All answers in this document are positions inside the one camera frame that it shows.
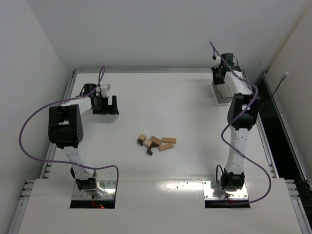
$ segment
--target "white table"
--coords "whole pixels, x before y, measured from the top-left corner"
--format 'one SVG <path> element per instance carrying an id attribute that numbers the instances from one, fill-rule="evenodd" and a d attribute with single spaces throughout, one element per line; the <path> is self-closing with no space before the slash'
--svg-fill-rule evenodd
<path id="1" fill-rule="evenodd" d="M 97 78 L 78 73 L 71 96 Z M 224 167 L 229 152 L 220 138 L 229 104 L 217 103 L 211 82 L 210 73 L 105 74 L 102 83 L 117 95 L 120 115 L 83 114 L 83 144 L 94 166 L 119 167 L 115 209 L 69 209 L 70 166 L 53 164 L 49 178 L 35 182 L 19 234 L 301 233 L 281 178 L 273 178 L 271 193 L 250 209 L 205 209 L 201 180 L 214 180 L 216 165 Z M 148 156 L 136 143 L 141 133 L 176 137 L 177 143 Z M 257 126 L 246 155 L 269 171 Z M 54 159 L 66 157 L 57 149 Z M 116 179 L 114 169 L 98 175 Z M 250 200 L 266 192 L 266 175 L 249 162 L 245 177 Z"/>

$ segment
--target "rectangular wooden block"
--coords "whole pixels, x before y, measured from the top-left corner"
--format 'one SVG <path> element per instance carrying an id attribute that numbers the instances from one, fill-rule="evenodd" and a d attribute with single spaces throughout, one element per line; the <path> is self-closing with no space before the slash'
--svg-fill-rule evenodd
<path id="1" fill-rule="evenodd" d="M 151 136 L 150 140 L 155 142 L 157 145 L 161 145 L 161 139 L 157 138 L 156 136 Z"/>
<path id="2" fill-rule="evenodd" d="M 171 142 L 168 144 L 160 145 L 158 148 L 159 148 L 159 151 L 164 151 L 164 150 L 171 149 L 173 147 L 174 147 L 174 144 Z"/>
<path id="3" fill-rule="evenodd" d="M 163 137 L 161 139 L 162 142 L 165 142 L 165 143 L 173 143 L 173 144 L 176 144 L 176 138 L 170 138 L 170 137 Z"/>
<path id="4" fill-rule="evenodd" d="M 148 148 L 148 147 L 150 147 L 151 143 L 152 143 L 151 140 L 147 140 L 144 142 L 144 145 Z"/>
<path id="5" fill-rule="evenodd" d="M 144 134 L 141 134 L 138 138 L 141 139 L 141 140 L 143 140 L 143 141 L 146 140 L 146 136 L 145 136 Z"/>

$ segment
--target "pile of wooden blocks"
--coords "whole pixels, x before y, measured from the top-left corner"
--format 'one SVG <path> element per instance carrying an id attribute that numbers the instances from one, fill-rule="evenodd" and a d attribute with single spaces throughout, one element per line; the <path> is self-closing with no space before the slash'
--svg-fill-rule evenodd
<path id="1" fill-rule="evenodd" d="M 137 142 L 143 146 L 145 145 L 147 147 L 147 153 L 149 155 L 153 155 L 152 148 L 158 147 L 159 151 L 168 150 L 174 147 L 174 144 L 176 144 L 176 138 L 169 138 L 169 137 L 163 137 L 162 139 L 157 138 L 156 136 L 151 136 L 151 138 L 147 141 L 146 136 L 144 134 L 141 134 L 138 137 Z"/>

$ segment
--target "white wall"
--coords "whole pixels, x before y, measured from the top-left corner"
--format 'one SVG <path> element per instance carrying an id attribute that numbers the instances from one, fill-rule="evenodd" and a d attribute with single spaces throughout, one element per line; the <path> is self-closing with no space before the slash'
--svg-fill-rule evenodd
<path id="1" fill-rule="evenodd" d="M 212 40 L 254 81 L 310 0 L 27 1 L 70 70 L 212 67 Z"/>
<path id="2" fill-rule="evenodd" d="M 289 76 L 276 92 L 312 178 L 312 5 L 309 6 L 268 71 L 273 88 L 282 74 Z"/>
<path id="3" fill-rule="evenodd" d="M 69 73 L 25 0 L 2 0 L 0 7 L 0 234 L 11 224 L 23 184 L 40 175 L 42 164 L 20 150 L 23 122 L 42 105 L 64 95 Z M 44 158 L 47 111 L 29 123 L 26 149 Z"/>

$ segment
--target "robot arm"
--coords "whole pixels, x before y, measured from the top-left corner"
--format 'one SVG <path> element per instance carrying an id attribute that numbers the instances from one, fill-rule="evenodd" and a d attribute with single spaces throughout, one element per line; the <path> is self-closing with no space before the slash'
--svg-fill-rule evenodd
<path id="1" fill-rule="evenodd" d="M 95 84 L 85 84 L 83 95 L 91 92 Z M 104 96 L 92 94 L 69 101 L 60 106 L 49 108 L 49 139 L 56 144 L 67 156 L 70 162 L 93 167 L 87 160 L 86 153 L 82 147 L 83 127 L 81 114 L 92 109 L 93 114 L 113 114 L 119 115 L 117 109 L 117 97 L 113 96 L 112 105 L 108 105 L 107 91 L 109 85 L 104 85 Z M 100 195 L 102 189 L 97 183 L 96 171 L 74 165 L 71 174 L 76 180 L 76 184 L 81 191 L 86 191 L 90 195 Z"/>
<path id="2" fill-rule="evenodd" d="M 252 91 L 244 82 L 237 79 L 231 72 L 225 74 L 225 82 L 228 84 L 233 99 L 228 112 L 228 123 L 230 123 L 253 98 Z M 237 148 L 243 154 L 246 151 L 247 138 L 250 129 L 256 123 L 260 97 L 257 97 L 249 110 L 247 110 L 231 126 L 231 145 Z M 221 177 L 222 189 L 237 190 L 244 185 L 244 158 L 237 151 L 230 148 L 229 158 Z"/>

